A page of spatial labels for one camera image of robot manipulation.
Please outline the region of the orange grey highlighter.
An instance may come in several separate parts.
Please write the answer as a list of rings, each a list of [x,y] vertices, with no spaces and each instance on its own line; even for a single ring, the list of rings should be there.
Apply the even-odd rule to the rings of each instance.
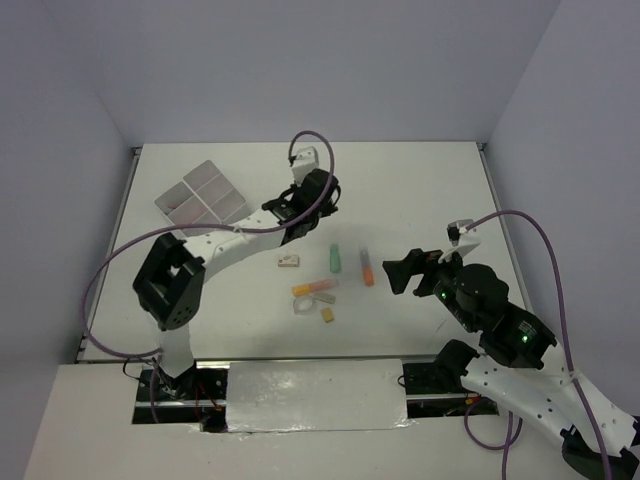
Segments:
[[[372,287],[375,284],[375,278],[374,278],[369,251],[366,247],[361,247],[359,249],[359,258],[360,258],[360,264],[361,264],[363,283],[367,287]]]

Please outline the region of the white eraser box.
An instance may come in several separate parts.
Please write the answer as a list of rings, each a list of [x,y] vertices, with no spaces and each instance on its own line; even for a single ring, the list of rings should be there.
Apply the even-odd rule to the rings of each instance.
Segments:
[[[300,266],[300,257],[297,254],[287,254],[278,259],[278,266],[283,268],[296,268]]]

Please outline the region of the green correction tape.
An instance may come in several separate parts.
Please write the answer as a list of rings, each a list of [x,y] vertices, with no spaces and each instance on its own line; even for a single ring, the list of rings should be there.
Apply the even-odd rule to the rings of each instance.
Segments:
[[[339,246],[336,243],[329,247],[329,269],[333,274],[338,274],[342,270]]]

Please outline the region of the orange pink highlighter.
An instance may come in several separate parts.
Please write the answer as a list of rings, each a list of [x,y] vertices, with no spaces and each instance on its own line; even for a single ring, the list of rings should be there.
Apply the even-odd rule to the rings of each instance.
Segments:
[[[334,279],[318,280],[310,283],[296,285],[291,288],[292,294],[295,297],[310,295],[316,292],[323,292],[335,288],[338,285],[338,281]]]

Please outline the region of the grey white eraser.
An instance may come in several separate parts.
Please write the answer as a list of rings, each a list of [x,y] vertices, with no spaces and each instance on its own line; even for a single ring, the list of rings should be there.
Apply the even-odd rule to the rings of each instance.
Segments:
[[[325,303],[325,304],[333,305],[336,303],[336,297],[327,292],[315,292],[311,295],[311,297],[314,300]]]

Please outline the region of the small yellow eraser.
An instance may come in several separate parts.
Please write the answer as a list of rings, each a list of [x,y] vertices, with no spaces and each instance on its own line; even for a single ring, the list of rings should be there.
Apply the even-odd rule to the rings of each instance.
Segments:
[[[321,316],[325,323],[333,322],[335,317],[333,311],[330,308],[324,308],[321,310]]]

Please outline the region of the clear tape roll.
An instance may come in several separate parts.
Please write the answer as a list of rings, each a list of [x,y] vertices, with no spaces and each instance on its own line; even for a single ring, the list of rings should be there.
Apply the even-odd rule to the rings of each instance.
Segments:
[[[311,315],[316,311],[316,300],[311,296],[298,296],[293,300],[295,315]]]

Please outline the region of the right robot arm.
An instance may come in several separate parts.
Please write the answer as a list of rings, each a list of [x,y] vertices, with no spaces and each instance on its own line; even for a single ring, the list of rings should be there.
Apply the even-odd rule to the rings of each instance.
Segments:
[[[404,365],[398,382],[406,393],[475,392],[545,435],[583,477],[634,477],[638,417],[564,365],[553,332],[509,301],[508,285],[490,267],[464,264],[457,253],[421,249],[382,267],[394,294],[419,276],[414,296],[435,297],[465,331],[479,336],[475,347],[452,339],[433,361]]]

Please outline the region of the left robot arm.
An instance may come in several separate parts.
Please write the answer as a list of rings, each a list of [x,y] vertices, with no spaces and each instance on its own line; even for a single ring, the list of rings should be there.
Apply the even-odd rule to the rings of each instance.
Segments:
[[[227,229],[185,240],[165,233],[155,240],[133,289],[159,329],[158,376],[165,392],[182,399],[198,383],[188,323],[198,312],[205,283],[252,255],[304,237],[338,210],[340,195],[338,179],[315,168]]]

